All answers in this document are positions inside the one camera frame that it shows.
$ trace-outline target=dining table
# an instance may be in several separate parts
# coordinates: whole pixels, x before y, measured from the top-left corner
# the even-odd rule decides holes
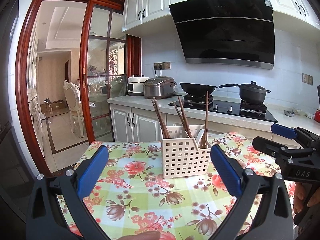
[[[274,158],[255,150],[239,133],[209,134],[208,141],[258,175],[281,172]],[[212,163],[204,175],[164,179],[161,142],[94,141],[74,169],[91,158],[101,144],[108,147],[109,159],[83,202],[110,239],[159,231],[161,240],[207,240],[236,202]],[[293,212],[295,183],[285,184]],[[63,196],[58,200],[69,229],[81,235]],[[261,195],[256,195],[239,235],[250,229],[260,200]]]

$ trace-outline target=white countertop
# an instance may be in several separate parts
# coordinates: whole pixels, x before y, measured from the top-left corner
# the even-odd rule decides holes
[[[168,106],[172,101],[177,101],[177,96],[159,99],[158,105],[160,111],[166,114],[174,114],[178,115],[174,106]],[[116,104],[121,106],[135,107],[139,109],[145,109],[154,111],[151,99],[146,99],[143,96],[141,97],[132,97],[132,96],[123,96],[117,98],[109,98],[107,102],[110,104]],[[320,123],[316,122],[313,119],[309,119],[306,116],[295,115],[294,117],[289,117],[284,115],[283,109],[279,110],[279,107],[272,108],[272,106],[268,105],[268,111],[277,119],[278,124],[284,125],[287,127],[303,127],[315,134],[320,135]],[[205,119],[205,111],[185,108],[185,114],[189,118],[195,119]],[[220,113],[208,113],[208,121],[209,122],[217,122],[226,125],[233,125],[253,130],[271,132],[270,127],[273,124],[272,122],[262,121],[251,119],[242,116],[235,116],[229,114],[220,114]]]

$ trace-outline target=cardboard box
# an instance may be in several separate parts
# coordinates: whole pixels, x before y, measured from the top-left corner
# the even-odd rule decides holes
[[[46,104],[41,104],[40,105],[40,108],[41,108],[41,113],[44,114],[47,112],[47,105]]]
[[[63,100],[59,100],[59,109],[66,108],[66,104]]]
[[[55,101],[52,103],[52,109],[53,110],[59,110],[59,101]]]
[[[52,111],[52,104],[47,104],[47,112],[50,112]]]

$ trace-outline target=beige plastic basket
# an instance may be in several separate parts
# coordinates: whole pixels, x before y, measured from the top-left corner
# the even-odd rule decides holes
[[[162,137],[161,141],[165,179],[207,173],[211,146],[207,141],[206,149],[199,149],[195,139],[199,131],[204,129],[204,125],[190,125],[189,127],[193,136],[191,138],[183,126],[167,126],[171,139]]]

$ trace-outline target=wooden chopstick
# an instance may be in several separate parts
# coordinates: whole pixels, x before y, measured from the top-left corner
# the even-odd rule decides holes
[[[180,114],[180,112],[179,112],[179,109],[177,108],[177,105],[176,105],[176,103],[175,103],[174,101],[172,101],[172,103],[173,103],[175,109],[177,110],[177,113],[178,113],[178,116],[179,116],[179,118],[180,118],[180,121],[181,121],[181,123],[182,123],[182,125],[183,125],[183,127],[184,127],[184,121],[183,121],[183,118],[182,118],[182,116],[181,116],[181,114]]]
[[[162,136],[164,139],[170,139],[170,134],[169,134],[167,126],[165,125],[164,120],[162,118],[162,115],[161,115],[159,105],[158,105],[156,98],[153,98],[152,103],[153,103],[153,107],[155,108],[156,114],[157,114],[159,122],[160,122]]]
[[[184,128],[186,130],[187,135],[191,138],[192,137],[191,136],[191,131],[190,131],[190,128],[189,128],[189,124],[188,124],[188,120],[187,120],[186,114],[184,113],[183,104],[181,102],[180,96],[178,96],[178,100],[179,100],[179,104],[180,104],[182,118],[183,118],[184,125],[185,125]]]
[[[208,111],[209,111],[209,92],[207,91],[207,95],[206,95],[206,108],[205,108],[204,133],[203,133],[203,136],[202,136],[202,138],[201,138],[201,144],[200,144],[200,148],[201,148],[201,149],[205,149],[206,143],[207,143],[207,136],[208,136],[208,129],[207,129],[207,125],[208,125]]]

